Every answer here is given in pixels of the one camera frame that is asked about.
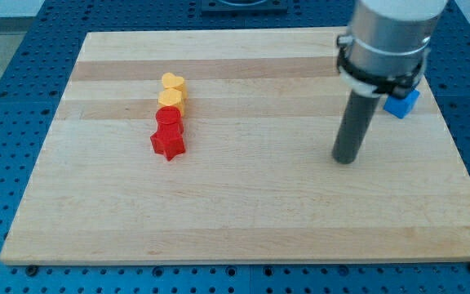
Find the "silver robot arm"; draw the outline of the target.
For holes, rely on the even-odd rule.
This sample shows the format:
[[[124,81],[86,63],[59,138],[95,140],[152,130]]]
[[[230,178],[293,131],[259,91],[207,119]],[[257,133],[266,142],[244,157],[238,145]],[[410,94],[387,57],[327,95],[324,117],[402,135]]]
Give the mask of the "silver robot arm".
[[[352,93],[403,99],[419,84],[446,0],[356,0],[337,37],[337,70]]]

